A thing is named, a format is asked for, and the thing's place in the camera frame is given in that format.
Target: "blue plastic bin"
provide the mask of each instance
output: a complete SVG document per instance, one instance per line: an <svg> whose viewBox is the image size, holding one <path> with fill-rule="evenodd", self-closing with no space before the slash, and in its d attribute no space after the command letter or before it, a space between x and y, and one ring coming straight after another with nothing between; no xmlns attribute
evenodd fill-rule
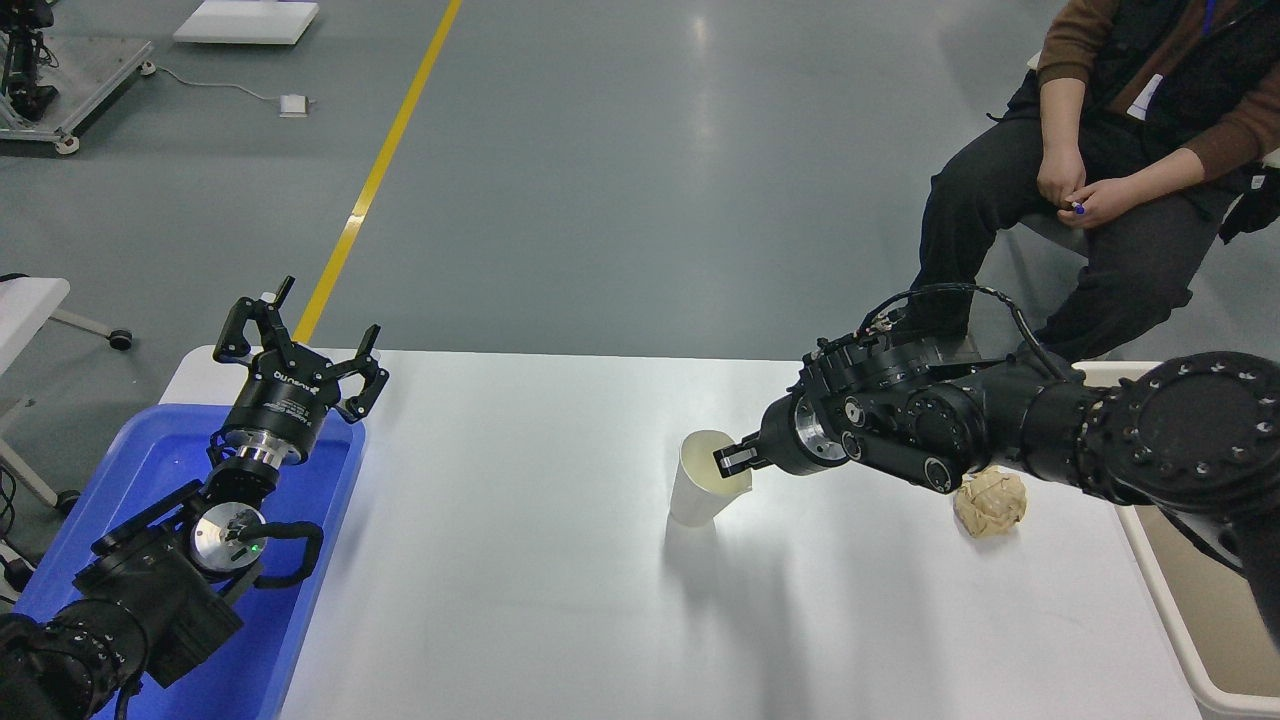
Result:
<svg viewBox="0 0 1280 720"><path fill-rule="evenodd" d="M192 479L205 479L209 436L229 407L157 405L120 429L97 471L45 555L14 612L40 623L79 593L76 573L93 561L90 546L108 530ZM330 414L307 462L280 469L280 484L262 505L271 521L311 520L325 543L315 574L300 585L251 588L234 605L244 626L205 664L168 689L150 676L129 701L131 720L270 720L284 702L302 638L315 609L342 518L351 500L365 445L362 425ZM262 561L268 575L287 575L302 559L302 541L271 541ZM95 719L110 720L115 702Z"/></svg>

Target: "chair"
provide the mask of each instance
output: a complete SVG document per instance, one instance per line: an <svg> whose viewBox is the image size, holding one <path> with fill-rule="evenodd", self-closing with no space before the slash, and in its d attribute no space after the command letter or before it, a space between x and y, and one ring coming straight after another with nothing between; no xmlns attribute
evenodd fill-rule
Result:
<svg viewBox="0 0 1280 720"><path fill-rule="evenodd" d="M113 329L59 309L69 292L70 283L61 278L29 278L20 274L0 277L0 373L9 369L13 360L47 320L106 338L108 343L119 351L133 346L133 334L129 331ZM0 432L17 418L24 405L26 398L0 401ZM41 502L63 515L72 511L79 497L77 491L50 489L31 465L3 439L0 439L0 469L13 475Z"/></svg>

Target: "white cord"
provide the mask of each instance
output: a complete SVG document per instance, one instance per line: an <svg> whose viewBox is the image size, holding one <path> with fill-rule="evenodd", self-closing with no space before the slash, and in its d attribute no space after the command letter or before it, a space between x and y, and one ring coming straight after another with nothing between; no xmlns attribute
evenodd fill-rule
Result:
<svg viewBox="0 0 1280 720"><path fill-rule="evenodd" d="M276 95L275 97L264 97L264 96L253 92L252 90L250 90L247 87L243 87L243 86L239 86L239 85L236 85L236 83L230 83L230 82L192 82L189 79L179 77L178 73L175 73L175 72L173 72L169 68L165 68L163 65L156 65L156 69L157 70L164 70L164 72L169 73L170 76L173 76L173 79L180 82L182 85L189 85L191 87L232 87L232 88L239 90L241 92L247 92L248 95L252 95L253 97L257 97L259 100L262 100L262 101L266 101L266 102L279 102L280 101L280 96L279 95Z"/></svg>

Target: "black vest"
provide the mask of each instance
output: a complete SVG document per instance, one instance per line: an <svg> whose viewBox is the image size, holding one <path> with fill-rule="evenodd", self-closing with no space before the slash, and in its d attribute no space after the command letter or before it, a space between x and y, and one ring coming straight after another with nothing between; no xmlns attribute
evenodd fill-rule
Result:
<svg viewBox="0 0 1280 720"><path fill-rule="evenodd" d="M1201 0L1121 0L1089 77L1085 118L1105 111L1193 1ZM1280 0L1244 0L1156 88L1142 129L1149 159L1164 158L1216 124L1277 61ZM1038 114L1039 83L1030 72L1010 99L1005 117Z"/></svg>

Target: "white paper cup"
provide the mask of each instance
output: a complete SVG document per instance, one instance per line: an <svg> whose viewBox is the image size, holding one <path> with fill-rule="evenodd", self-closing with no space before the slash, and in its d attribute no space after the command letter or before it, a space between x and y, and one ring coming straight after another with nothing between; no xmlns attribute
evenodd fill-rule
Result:
<svg viewBox="0 0 1280 720"><path fill-rule="evenodd" d="M671 488L671 516L681 525L699 528L710 523L735 497L751 489L751 471L722 478L713 452L733 445L719 430L698 430L680 446L676 484Z"/></svg>

